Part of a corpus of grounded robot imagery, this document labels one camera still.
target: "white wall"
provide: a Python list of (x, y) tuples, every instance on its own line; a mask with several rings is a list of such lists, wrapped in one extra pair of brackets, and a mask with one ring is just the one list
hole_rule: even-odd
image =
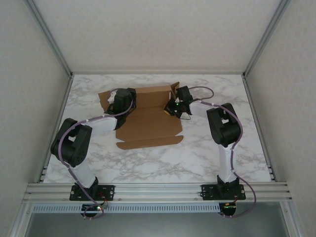
[(316, 236), (316, 1), (293, 0), (248, 79), (272, 161)]
[(279, 0), (35, 0), (73, 72), (242, 72)]
[(67, 77), (21, 0), (0, 3), (0, 236), (36, 180)]

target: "marble surface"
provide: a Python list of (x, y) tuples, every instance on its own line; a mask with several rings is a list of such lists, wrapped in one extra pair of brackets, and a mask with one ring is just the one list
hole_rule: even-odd
[[(268, 182), (270, 175), (240, 75), (75, 75), (63, 120), (83, 120), (101, 115), (98, 93), (117, 87), (166, 85), (211, 87), (210, 102), (232, 103), (244, 135), (236, 156), (237, 173), (251, 182)], [(191, 91), (194, 98), (207, 97), (204, 89)], [(87, 160), (101, 183), (194, 183), (216, 182), (218, 146), (212, 141), (208, 122), (192, 116), (182, 120), (184, 139), (177, 145), (121, 150), (115, 132), (91, 138)], [(45, 183), (73, 183), (67, 169), (52, 156)]]

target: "flattened cardboard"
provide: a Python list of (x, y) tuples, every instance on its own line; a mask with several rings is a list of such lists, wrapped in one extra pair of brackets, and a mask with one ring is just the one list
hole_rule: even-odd
[[(163, 108), (174, 95), (179, 83), (173, 85), (136, 88), (136, 109), (127, 117), (125, 124), (116, 130), (116, 138), (124, 141), (117, 146), (123, 150), (178, 144), (183, 136), (181, 121), (170, 116)], [(99, 93), (104, 111), (109, 103), (109, 91)]]

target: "black mounting bracket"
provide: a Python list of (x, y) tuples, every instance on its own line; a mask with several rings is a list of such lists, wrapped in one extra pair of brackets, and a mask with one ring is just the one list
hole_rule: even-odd
[[(96, 201), (113, 201), (115, 186), (114, 185), (98, 185), (93, 184), (89, 189), (85, 189), (87, 193)], [(84, 194), (78, 184), (75, 184), (71, 188), (70, 201), (90, 201), (90, 199)]]
[(245, 200), (245, 190), (239, 179), (224, 183), (217, 175), (217, 184), (201, 185), (200, 196), (203, 200)]
[(187, 86), (177, 88), (176, 95), (180, 101), (176, 102), (174, 98), (171, 98), (164, 107), (164, 111), (171, 116), (175, 115), (179, 119), (181, 118), (182, 113), (192, 115), (190, 104), (198, 99), (193, 99)]

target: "purple cable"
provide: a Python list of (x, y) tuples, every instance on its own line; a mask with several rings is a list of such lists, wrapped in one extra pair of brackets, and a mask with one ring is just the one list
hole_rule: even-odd
[(204, 88), (204, 89), (208, 89), (208, 90), (210, 90), (212, 92), (211, 96), (201, 98), (200, 100), (207, 100), (207, 99), (210, 99), (210, 98), (214, 97), (214, 91), (211, 88), (207, 87), (207, 86), (193, 86), (193, 87), (190, 87), (189, 90), (195, 89), (195, 88)]
[(240, 217), (240, 216), (243, 216), (243, 215), (246, 215), (248, 214), (249, 212), (251, 212), (256, 204), (257, 204), (257, 196), (256, 196), (256, 193), (255, 191), (253, 190), (253, 188), (251, 187), (251, 185), (245, 181), (243, 178), (241, 178), (239, 175), (236, 174), (236, 172), (234, 172), (234, 148), (235, 146), (237, 145), (237, 143), (241, 140), (241, 137), (242, 137), (242, 134), (243, 134), (243, 129), (242, 129), (242, 125), (241, 125), (241, 122), (240, 120), (238, 119), (238, 117), (236, 115), (234, 115), (233, 112), (231, 112), (230, 110), (226, 109), (225, 107), (221, 106), (221, 105), (217, 105), (217, 104), (211, 104), (211, 103), (207, 103), (207, 102), (204, 102), (204, 101), (201, 101), (202, 104), (205, 104), (205, 105), (210, 105), (210, 106), (215, 106), (215, 107), (218, 107), (218, 108), (221, 108), (222, 110), (226, 111), (228, 114), (230, 114), (234, 119), (236, 119), (238, 125), (239, 125), (239, 128), (240, 128), (240, 135), (237, 139), (237, 141), (233, 144), (232, 146), (232, 152), (231, 152), (231, 169), (232, 169), (232, 172), (233, 174), (239, 178), (241, 181), (243, 181), (252, 191), (253, 193), (253, 196), (254, 196), (254, 202), (253, 202), (253, 205), (250, 209), (246, 210), (245, 212), (241, 213), (241, 214), (238, 214), (238, 215), (234, 215), (234, 216), (230, 216), (230, 218), (236, 218), (236, 217)]
[(86, 123), (86, 122), (88, 122), (88, 121), (95, 121), (95, 120), (97, 120), (97, 119), (103, 119), (103, 118), (115, 117), (115, 116), (123, 115), (123, 114), (127, 113), (127, 112), (132, 108), (132, 106), (133, 106), (133, 101), (130, 103), (130, 106), (128, 107), (128, 109), (127, 109), (126, 111), (122, 112), (122, 113), (119, 113), (119, 114), (116, 114), (116, 115), (101, 115), (101, 116), (97, 116), (97, 117), (94, 117), (94, 118), (90, 118), (90, 119), (88, 119), (88, 120), (79, 121), (79, 122), (75, 123), (74, 125), (72, 125), (70, 128), (68, 128), (67, 131), (66, 131), (66, 132), (62, 135), (62, 137), (60, 138), (60, 141), (59, 141), (59, 144), (58, 144), (58, 157), (59, 157), (60, 162), (61, 162), (64, 166), (66, 166), (66, 167), (68, 168), (69, 173), (70, 173), (71, 176), (74, 178), (75, 182), (76, 182), (76, 183), (78, 184), (78, 186), (81, 188), (81, 190), (83, 191), (83, 193), (94, 203), (93, 205), (90, 205), (89, 207), (87, 207), (86, 210), (84, 210), (84, 213), (83, 213), (84, 218), (86, 218), (86, 215), (85, 215), (85, 214), (86, 214), (87, 210), (89, 210), (92, 206), (95, 206), (95, 205), (96, 205), (96, 206), (99, 206), (99, 207), (101, 208), (101, 210), (102, 210), (102, 214), (99, 215), (99, 216), (97, 216), (97, 217), (94, 217), (94, 218), (90, 217), (90, 220), (92, 220), (92, 219), (97, 219), (97, 218), (103, 216), (103, 215), (104, 215), (104, 210), (103, 210), (102, 206), (101, 206), (99, 203), (97, 203), (97, 202), (86, 192), (86, 190), (84, 189), (82, 183), (77, 179), (76, 175), (71, 171), (70, 165), (67, 164), (67, 163), (63, 160), (62, 155), (61, 155), (61, 146), (62, 146), (62, 144), (63, 144), (63, 142), (64, 142), (64, 139), (65, 139), (66, 136), (68, 135), (68, 133), (69, 133), (71, 130), (73, 130), (76, 126), (78, 126), (79, 124)]
[(122, 89), (122, 88), (115, 88), (115, 89), (110, 90), (110, 93), (108, 94), (107, 99), (109, 99), (109, 98), (111, 97), (111, 93), (112, 93), (113, 91), (116, 91), (116, 90), (118, 90), (118, 89)]

